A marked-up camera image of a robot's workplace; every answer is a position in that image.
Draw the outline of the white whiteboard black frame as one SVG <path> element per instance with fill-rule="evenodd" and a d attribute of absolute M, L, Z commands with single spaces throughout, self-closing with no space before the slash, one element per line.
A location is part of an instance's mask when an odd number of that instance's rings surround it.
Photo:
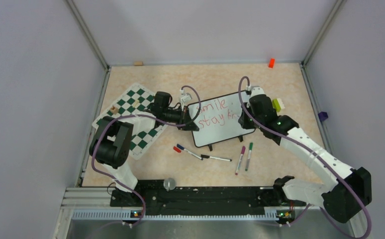
<path fill-rule="evenodd" d="M 192 132 L 194 145 L 198 148 L 241 138 L 255 131 L 254 128 L 242 128 L 238 122 L 242 107 L 237 92 L 203 100 L 200 104 L 191 103 L 188 109 L 191 117 L 199 113 L 194 120 L 199 130 Z"/>

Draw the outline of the red marker cap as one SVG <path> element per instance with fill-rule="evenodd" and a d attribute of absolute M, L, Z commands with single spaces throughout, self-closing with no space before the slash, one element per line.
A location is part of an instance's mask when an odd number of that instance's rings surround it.
<path fill-rule="evenodd" d="M 178 153 L 181 153 L 181 151 L 182 151 L 181 149 L 177 148 L 176 146 L 173 147 L 173 150 L 178 152 Z"/>

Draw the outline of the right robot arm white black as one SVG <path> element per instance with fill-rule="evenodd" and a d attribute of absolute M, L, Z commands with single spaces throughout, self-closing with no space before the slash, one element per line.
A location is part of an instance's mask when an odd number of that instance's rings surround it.
<path fill-rule="evenodd" d="M 271 99 L 264 93 L 251 94 L 248 102 L 239 99 L 244 129 L 258 129 L 280 147 L 298 157 L 320 179 L 311 183 L 293 176 L 274 182 L 274 201 L 287 205 L 298 200 L 318 206 L 332 219 L 346 223 L 359 212 L 371 217 L 367 205 L 372 201 L 371 174 L 364 167 L 355 169 L 341 162 L 312 140 L 299 124 L 287 115 L 278 115 Z"/>

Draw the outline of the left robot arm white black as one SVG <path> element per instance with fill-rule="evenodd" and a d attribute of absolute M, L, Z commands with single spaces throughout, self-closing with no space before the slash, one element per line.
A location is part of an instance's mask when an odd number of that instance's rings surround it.
<path fill-rule="evenodd" d="M 172 96 L 158 91 L 153 101 L 136 114 L 116 118 L 104 116 L 99 120 L 89 154 L 93 162 L 104 166 L 104 174 L 115 180 L 117 189 L 123 191 L 123 201 L 128 205 L 135 206 L 141 200 L 141 192 L 135 189 L 138 180 L 126 162 L 133 135 L 163 125 L 173 125 L 184 131 L 199 131 L 194 122 L 198 114 L 191 116 L 186 106 L 191 99 L 190 93 L 181 90 L 178 104 L 172 106 Z"/>

